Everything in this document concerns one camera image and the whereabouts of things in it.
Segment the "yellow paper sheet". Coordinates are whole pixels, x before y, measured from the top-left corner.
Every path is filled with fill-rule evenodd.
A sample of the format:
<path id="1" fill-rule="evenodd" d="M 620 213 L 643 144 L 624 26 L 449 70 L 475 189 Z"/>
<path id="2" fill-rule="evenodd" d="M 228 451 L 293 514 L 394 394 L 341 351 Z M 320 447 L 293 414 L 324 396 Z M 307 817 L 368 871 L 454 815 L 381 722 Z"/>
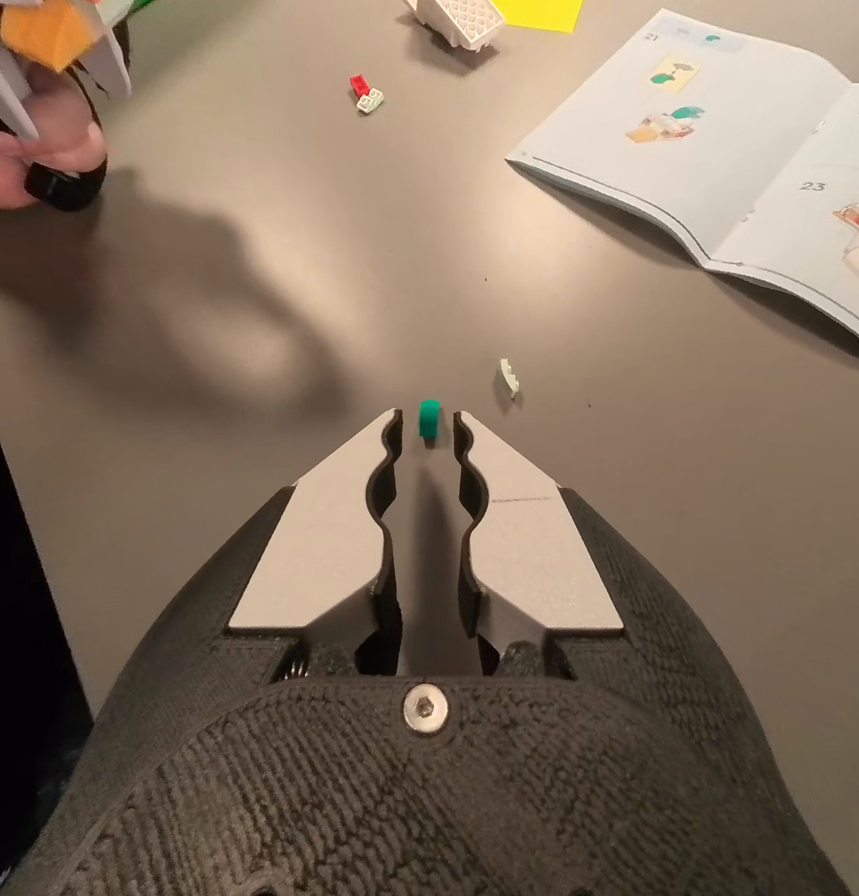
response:
<path id="1" fill-rule="evenodd" d="M 583 1 L 495 1 L 494 4 L 511 27 L 571 34 Z"/>

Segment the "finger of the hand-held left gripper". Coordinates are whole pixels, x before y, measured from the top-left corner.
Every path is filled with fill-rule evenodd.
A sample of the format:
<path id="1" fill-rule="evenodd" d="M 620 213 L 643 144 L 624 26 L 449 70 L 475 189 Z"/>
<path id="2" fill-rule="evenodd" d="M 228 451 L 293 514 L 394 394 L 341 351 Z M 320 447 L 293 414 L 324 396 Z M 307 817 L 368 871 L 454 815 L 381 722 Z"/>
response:
<path id="1" fill-rule="evenodd" d="M 86 51 L 86 73 L 95 84 L 113 98 L 130 98 L 130 32 L 127 20 L 109 23 L 92 20 L 101 32 Z"/>
<path id="2" fill-rule="evenodd" d="M 39 132 L 23 102 L 32 91 L 16 56 L 0 39 L 0 124 L 22 140 L 37 140 Z"/>

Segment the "person's left hand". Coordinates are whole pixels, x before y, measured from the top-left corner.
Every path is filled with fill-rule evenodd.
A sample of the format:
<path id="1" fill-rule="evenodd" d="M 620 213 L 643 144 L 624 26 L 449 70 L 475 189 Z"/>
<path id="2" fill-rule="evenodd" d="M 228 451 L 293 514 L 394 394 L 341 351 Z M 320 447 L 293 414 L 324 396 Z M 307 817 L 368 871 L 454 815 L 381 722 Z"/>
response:
<path id="1" fill-rule="evenodd" d="M 41 73 L 32 85 L 24 106 L 39 138 L 22 140 L 0 127 L 0 210 L 41 204 L 23 189 L 27 164 L 76 173 L 97 168 L 108 156 L 95 106 L 77 80 Z"/>

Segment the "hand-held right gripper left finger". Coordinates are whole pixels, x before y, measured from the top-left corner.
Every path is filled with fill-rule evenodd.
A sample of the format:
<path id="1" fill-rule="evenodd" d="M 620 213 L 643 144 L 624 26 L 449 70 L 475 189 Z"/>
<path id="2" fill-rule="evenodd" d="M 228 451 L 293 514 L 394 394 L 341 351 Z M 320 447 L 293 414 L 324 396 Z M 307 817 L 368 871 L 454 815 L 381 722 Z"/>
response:
<path id="1" fill-rule="evenodd" d="M 301 476 L 228 621 L 233 635 L 337 645 L 369 676 L 396 674 L 402 615 L 391 533 L 403 415 L 388 409 Z"/>

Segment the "multicolour lego assembly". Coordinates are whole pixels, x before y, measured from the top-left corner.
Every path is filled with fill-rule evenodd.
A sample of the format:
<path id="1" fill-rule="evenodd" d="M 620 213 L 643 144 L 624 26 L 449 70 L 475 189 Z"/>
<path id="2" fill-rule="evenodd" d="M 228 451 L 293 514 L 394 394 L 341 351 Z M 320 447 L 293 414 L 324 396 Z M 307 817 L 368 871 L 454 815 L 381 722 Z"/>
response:
<path id="1" fill-rule="evenodd" d="M 98 2 L 4 3 L 0 40 L 11 52 L 59 73 L 103 36 Z"/>

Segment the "white lego assembly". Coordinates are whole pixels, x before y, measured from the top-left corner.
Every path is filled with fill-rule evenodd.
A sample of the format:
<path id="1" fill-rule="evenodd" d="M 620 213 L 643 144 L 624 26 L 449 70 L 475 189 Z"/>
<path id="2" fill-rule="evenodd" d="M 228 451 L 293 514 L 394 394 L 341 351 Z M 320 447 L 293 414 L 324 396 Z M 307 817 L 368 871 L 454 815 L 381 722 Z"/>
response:
<path id="1" fill-rule="evenodd" d="M 405 1 L 419 23 L 433 30 L 453 49 L 478 53 L 491 46 L 506 26 L 491 1 Z"/>

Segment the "open instruction booklet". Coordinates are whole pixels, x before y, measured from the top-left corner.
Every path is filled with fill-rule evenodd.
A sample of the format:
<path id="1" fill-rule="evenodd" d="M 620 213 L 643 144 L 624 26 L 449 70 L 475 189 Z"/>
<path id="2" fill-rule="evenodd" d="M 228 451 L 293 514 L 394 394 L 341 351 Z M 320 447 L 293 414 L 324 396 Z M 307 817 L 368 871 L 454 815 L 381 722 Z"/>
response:
<path id="1" fill-rule="evenodd" d="M 816 54 L 662 9 L 506 159 L 859 338 L 859 84 Z"/>

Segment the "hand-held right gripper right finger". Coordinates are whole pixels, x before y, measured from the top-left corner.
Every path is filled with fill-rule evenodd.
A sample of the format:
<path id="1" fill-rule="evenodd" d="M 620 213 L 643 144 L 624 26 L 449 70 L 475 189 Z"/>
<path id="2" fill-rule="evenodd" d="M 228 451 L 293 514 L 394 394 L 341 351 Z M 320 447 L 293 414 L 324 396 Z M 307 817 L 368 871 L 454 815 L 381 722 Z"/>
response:
<path id="1" fill-rule="evenodd" d="M 560 638 L 621 637 L 625 627 L 556 480 L 467 411 L 454 414 L 461 624 L 482 674 L 528 644 L 542 666 Z"/>

